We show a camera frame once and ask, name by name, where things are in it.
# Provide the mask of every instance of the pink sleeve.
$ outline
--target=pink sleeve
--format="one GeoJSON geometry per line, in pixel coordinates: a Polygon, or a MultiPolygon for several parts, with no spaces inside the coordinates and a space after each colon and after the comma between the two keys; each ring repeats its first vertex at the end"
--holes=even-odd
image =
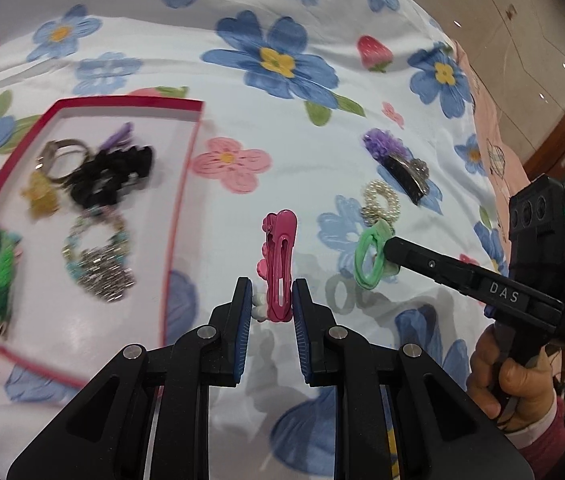
{"type": "Polygon", "coordinates": [[[565,403],[557,399],[556,416],[553,422],[538,439],[520,449],[529,462],[536,480],[541,480],[565,452],[565,403]]]}

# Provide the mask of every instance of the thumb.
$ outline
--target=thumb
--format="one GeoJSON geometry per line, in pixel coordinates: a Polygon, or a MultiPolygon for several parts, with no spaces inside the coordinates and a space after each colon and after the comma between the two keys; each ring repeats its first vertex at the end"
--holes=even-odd
{"type": "Polygon", "coordinates": [[[524,399],[541,396],[548,387],[551,388],[551,374],[547,370],[525,368],[512,358],[503,363],[498,380],[503,391],[524,399]]]}

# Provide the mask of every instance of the sleeve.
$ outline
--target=sleeve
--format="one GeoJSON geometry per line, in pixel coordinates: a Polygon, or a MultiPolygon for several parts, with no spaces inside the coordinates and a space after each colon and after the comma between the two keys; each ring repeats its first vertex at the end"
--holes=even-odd
{"type": "Polygon", "coordinates": [[[554,403],[541,420],[507,435],[541,480],[565,452],[565,403],[554,393],[554,403]]]}

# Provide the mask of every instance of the floral bedsheet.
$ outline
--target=floral bedsheet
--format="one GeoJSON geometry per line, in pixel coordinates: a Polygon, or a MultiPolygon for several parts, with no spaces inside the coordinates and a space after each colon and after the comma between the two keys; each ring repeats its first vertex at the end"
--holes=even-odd
{"type": "MultiPolygon", "coordinates": [[[[452,45],[412,0],[0,0],[0,166],[60,98],[203,100],[169,341],[204,323],[237,277],[264,292],[262,218],[289,208],[292,273],[314,300],[375,344],[417,342],[464,387],[488,324],[481,306],[408,270],[373,291],[352,275],[362,189],[375,179],[399,192],[399,236],[507,272],[452,45]],[[370,130],[427,163],[419,206],[365,147],[370,130]]],[[[0,357],[0,477],[74,394],[0,357]]],[[[291,324],[252,323],[242,383],[214,389],[210,406],[212,478],[333,474],[334,393],[304,384],[291,324]]]]}

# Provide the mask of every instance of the yellow flower center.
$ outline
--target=yellow flower center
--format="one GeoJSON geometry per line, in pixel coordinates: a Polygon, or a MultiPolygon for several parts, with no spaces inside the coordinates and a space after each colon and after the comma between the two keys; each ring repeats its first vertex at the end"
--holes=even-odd
{"type": "Polygon", "coordinates": [[[230,152],[225,152],[220,154],[219,159],[225,164],[231,164],[234,160],[236,160],[236,155],[230,152]]]}
{"type": "Polygon", "coordinates": [[[476,149],[469,150],[469,153],[467,153],[467,156],[469,156],[469,160],[472,161],[475,164],[477,164],[481,160],[480,152],[479,152],[479,150],[476,150],[476,149]]]}
{"type": "Polygon", "coordinates": [[[61,25],[49,35],[49,39],[51,41],[62,41],[71,34],[72,30],[73,27],[69,27],[69,25],[61,25]]]}
{"type": "Polygon", "coordinates": [[[447,63],[436,62],[434,63],[434,68],[436,69],[436,80],[441,85],[448,84],[454,86],[456,84],[456,78],[453,76],[453,68],[447,63]]]}
{"type": "Polygon", "coordinates": [[[273,48],[267,48],[265,46],[260,49],[260,57],[262,59],[260,62],[262,68],[277,72],[288,78],[294,77],[292,70],[296,68],[296,62],[293,60],[293,57],[287,54],[280,54],[273,48]]]}

